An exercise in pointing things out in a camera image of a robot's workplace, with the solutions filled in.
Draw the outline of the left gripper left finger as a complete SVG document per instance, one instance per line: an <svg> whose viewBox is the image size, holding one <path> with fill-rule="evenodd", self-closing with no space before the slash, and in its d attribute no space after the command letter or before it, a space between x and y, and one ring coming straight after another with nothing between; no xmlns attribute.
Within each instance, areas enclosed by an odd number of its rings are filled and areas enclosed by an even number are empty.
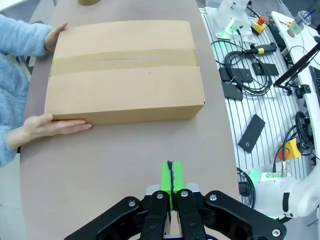
<svg viewBox="0 0 320 240"><path fill-rule="evenodd" d="M141 240L162 240L172 192L157 190L142 200L133 196L91 220L66 240L128 240L140 235Z"/></svg>

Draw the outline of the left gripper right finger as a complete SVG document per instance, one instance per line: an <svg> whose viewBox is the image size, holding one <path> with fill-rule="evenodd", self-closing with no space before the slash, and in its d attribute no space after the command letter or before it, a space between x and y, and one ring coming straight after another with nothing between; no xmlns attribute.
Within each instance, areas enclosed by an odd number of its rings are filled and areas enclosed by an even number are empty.
<svg viewBox="0 0 320 240"><path fill-rule="evenodd" d="M219 190L202 195L187 188L181 162L172 163L172 206L185 240L205 240L206 228L230 240L282 240L287 234L283 223Z"/></svg>

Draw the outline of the person's right hand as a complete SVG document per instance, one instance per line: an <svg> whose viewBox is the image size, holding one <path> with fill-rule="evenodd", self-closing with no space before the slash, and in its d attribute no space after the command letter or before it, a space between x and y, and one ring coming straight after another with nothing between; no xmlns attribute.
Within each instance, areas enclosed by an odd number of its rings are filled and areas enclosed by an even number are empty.
<svg viewBox="0 0 320 240"><path fill-rule="evenodd" d="M67 135L88 130L92 125L82 119L53 120L52 114L31 116L25 120L23 129L23 143L29 143L35 139L51 137L55 135Z"/></svg>

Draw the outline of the person's left hand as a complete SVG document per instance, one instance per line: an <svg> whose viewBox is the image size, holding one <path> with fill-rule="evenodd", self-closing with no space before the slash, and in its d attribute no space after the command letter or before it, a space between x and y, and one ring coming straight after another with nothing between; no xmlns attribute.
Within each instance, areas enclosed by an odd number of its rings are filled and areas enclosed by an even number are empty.
<svg viewBox="0 0 320 240"><path fill-rule="evenodd" d="M60 35L60 32L64 31L65 28L67 27L68 23L65 22L63 24L58 25L56 28L51 30L48 35L44 39L44 48L48 52L53 52L56 48L58 38Z"/></svg>

